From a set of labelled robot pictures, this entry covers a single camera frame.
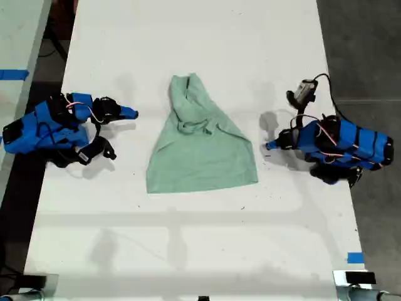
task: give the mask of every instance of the sticker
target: sticker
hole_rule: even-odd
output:
[[[365,263],[362,252],[348,252],[347,263]]]
[[[0,69],[0,80],[25,80],[28,75],[27,70]]]

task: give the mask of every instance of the gray floor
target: gray floor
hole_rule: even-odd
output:
[[[395,141],[395,161],[365,172],[352,199],[367,268],[401,292],[401,1],[318,0],[335,98],[362,127]]]

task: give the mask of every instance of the dark floor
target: dark floor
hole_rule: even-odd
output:
[[[397,148],[401,144],[401,0],[318,0],[318,8],[340,109],[358,125],[384,132],[395,141],[393,164],[365,172],[352,189],[352,198],[367,268],[376,272],[381,289],[401,293],[401,163],[397,160],[401,151]],[[51,50],[46,43],[43,53]],[[40,58],[32,98],[49,89],[59,91],[63,67],[57,53]],[[18,168],[14,174],[27,176]],[[16,200],[18,194],[12,195],[8,206],[17,206]],[[32,218],[29,215],[27,220],[32,223]],[[13,238],[19,251],[11,252],[10,261],[22,270],[29,238],[24,233]]]

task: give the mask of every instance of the white wire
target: white wire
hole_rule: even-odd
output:
[[[85,103],[83,103],[83,102],[70,102],[70,103],[66,106],[66,108],[71,108],[73,105],[86,105],[86,106],[88,107],[90,113],[92,114],[93,118],[94,118],[98,123],[102,123],[102,122],[103,122],[103,119],[102,119],[102,121],[99,121],[99,120],[97,119],[97,117],[96,117],[95,114],[93,113],[92,109],[91,109],[87,104],[85,104]]]
[[[320,151],[320,150],[319,150],[319,152],[320,152],[321,154],[323,154],[323,155],[326,155],[326,156],[344,157],[344,155],[342,155],[342,154],[332,154],[331,152],[322,152],[322,151]]]
[[[316,135],[316,138],[319,137],[319,136],[321,135],[321,132],[322,132],[322,130],[321,130],[321,127],[320,127],[320,128],[319,128],[319,134]]]
[[[317,118],[317,117],[315,117],[315,116],[307,115],[307,114],[299,114],[299,115],[293,117],[293,118],[289,121],[289,127],[290,127],[290,128],[293,128],[293,120],[294,120],[296,117],[299,117],[299,116],[305,116],[305,117],[309,117],[309,118],[316,119],[316,120],[318,121],[318,126],[319,126],[319,128],[326,134],[327,138],[329,138],[330,141],[331,141],[335,146],[337,146],[337,142],[335,142],[334,139],[330,136],[330,134],[325,130],[325,128],[323,128],[323,127],[320,125],[320,120],[319,120],[319,118]]]

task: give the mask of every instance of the folded cloth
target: folded cloth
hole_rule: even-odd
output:
[[[174,76],[172,111],[147,170],[148,193],[181,193],[258,182],[252,143],[210,99],[200,78]]]

